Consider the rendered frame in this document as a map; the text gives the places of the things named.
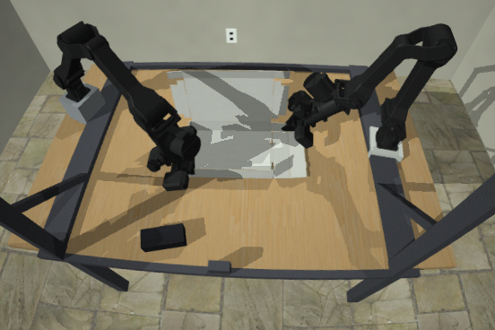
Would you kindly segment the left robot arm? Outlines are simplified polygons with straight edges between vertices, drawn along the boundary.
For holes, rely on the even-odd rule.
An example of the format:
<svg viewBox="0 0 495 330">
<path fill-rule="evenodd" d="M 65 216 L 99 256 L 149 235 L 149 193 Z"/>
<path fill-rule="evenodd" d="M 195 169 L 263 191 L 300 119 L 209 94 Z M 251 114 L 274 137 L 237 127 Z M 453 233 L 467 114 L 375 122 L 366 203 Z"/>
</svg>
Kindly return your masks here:
<svg viewBox="0 0 495 330">
<path fill-rule="evenodd" d="M 156 172 L 165 164 L 167 167 L 171 166 L 164 154 L 159 156 L 159 149 L 174 152 L 186 160 L 191 160 L 198 154 L 200 138 L 178 126 L 181 119 L 178 111 L 155 90 L 140 84 L 109 47 L 108 41 L 99 34 L 97 27 L 78 22 L 56 38 L 57 45 L 63 52 L 61 65 L 54 70 L 53 80 L 56 85 L 68 92 L 66 98 L 79 102 L 91 91 L 84 87 L 80 79 L 84 75 L 81 59 L 93 61 L 125 97 L 135 123 L 157 145 L 151 149 L 147 162 L 146 167 L 150 171 Z M 170 117 L 163 119 L 168 113 Z"/>
</svg>

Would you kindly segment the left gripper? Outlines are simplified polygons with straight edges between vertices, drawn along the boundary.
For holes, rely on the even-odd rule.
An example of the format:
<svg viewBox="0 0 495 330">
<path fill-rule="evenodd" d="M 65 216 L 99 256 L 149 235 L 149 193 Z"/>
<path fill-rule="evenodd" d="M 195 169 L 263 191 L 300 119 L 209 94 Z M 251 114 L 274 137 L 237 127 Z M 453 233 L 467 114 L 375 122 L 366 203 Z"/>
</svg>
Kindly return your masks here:
<svg viewBox="0 0 495 330">
<path fill-rule="evenodd" d="M 197 134 L 193 126 L 182 126 L 180 128 L 194 135 Z M 172 163 L 171 172 L 165 173 L 162 186 L 167 191 L 186 190 L 189 182 L 188 174 L 195 175 L 195 157 L 191 160 L 186 160 L 173 152 L 161 149 L 158 150 L 158 153 L 164 154 L 170 163 Z"/>
</svg>

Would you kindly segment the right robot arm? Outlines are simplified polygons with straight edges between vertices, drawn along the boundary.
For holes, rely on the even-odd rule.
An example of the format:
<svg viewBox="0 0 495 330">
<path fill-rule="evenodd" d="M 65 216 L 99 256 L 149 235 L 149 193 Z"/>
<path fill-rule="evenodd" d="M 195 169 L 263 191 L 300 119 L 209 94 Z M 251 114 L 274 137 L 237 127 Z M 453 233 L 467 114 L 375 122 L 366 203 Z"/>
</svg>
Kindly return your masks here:
<svg viewBox="0 0 495 330">
<path fill-rule="evenodd" d="M 417 46 L 420 42 L 422 46 Z M 445 65 L 456 52 L 456 41 L 448 25 L 439 23 L 421 27 L 396 36 L 363 74 L 354 76 L 350 81 L 334 79 L 333 83 L 326 73 L 320 72 L 309 75 L 303 86 L 314 98 L 309 100 L 294 92 L 288 98 L 288 110 L 304 120 L 314 113 L 312 103 L 317 100 L 327 117 L 341 111 L 350 115 L 351 109 L 365 106 L 373 90 L 405 59 L 417 59 L 396 96 L 386 98 L 380 106 L 382 126 L 376 132 L 377 147 L 397 152 L 397 145 L 406 138 L 405 121 L 409 107 L 434 71 Z M 342 98 L 342 87 L 345 98 Z"/>
</svg>

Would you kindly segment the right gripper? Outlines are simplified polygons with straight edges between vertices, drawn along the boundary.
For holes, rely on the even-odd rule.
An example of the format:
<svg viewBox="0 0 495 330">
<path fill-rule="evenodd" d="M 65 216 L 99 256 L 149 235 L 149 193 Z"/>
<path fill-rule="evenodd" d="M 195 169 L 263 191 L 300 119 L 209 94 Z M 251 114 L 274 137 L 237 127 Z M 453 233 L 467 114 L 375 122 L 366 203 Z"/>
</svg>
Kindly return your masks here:
<svg viewBox="0 0 495 330">
<path fill-rule="evenodd" d="M 307 97 L 309 100 L 312 99 L 305 91 L 297 91 L 297 93 Z M 315 107 L 315 111 L 313 111 L 314 113 L 308 118 L 302 120 L 300 117 L 296 117 L 292 114 L 285 122 L 287 125 L 282 127 L 283 131 L 294 131 L 295 140 L 306 149 L 312 147 L 314 143 L 314 137 L 310 132 L 310 126 L 315 127 L 317 122 L 321 120 L 326 122 L 328 118 L 320 108 L 318 101 L 315 100 L 315 102 L 312 103 L 312 108 L 313 107 Z"/>
</svg>

